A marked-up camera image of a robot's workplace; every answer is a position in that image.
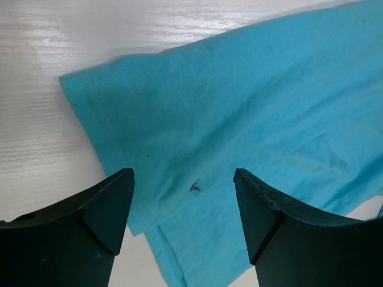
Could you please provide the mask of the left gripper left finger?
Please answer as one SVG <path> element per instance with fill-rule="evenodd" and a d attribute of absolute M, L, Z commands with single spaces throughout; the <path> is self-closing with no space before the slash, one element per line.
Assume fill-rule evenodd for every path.
<path fill-rule="evenodd" d="M 55 204 L 1 221 L 1 286 L 108 286 L 135 186 L 124 168 Z"/>

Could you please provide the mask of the turquoise t shirt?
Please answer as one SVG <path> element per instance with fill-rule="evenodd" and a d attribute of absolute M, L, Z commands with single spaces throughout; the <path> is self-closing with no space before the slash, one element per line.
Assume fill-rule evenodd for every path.
<path fill-rule="evenodd" d="M 346 215 L 382 194 L 382 2 L 282 17 L 59 80 L 107 175 L 130 167 L 128 226 L 169 286 L 249 269 L 244 168 Z"/>

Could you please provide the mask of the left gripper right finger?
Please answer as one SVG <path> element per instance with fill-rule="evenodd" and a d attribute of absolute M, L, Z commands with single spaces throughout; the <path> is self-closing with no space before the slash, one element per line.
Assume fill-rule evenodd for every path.
<path fill-rule="evenodd" d="M 260 286 L 382 285 L 382 218 L 317 209 L 245 169 L 236 170 L 234 182 Z"/>

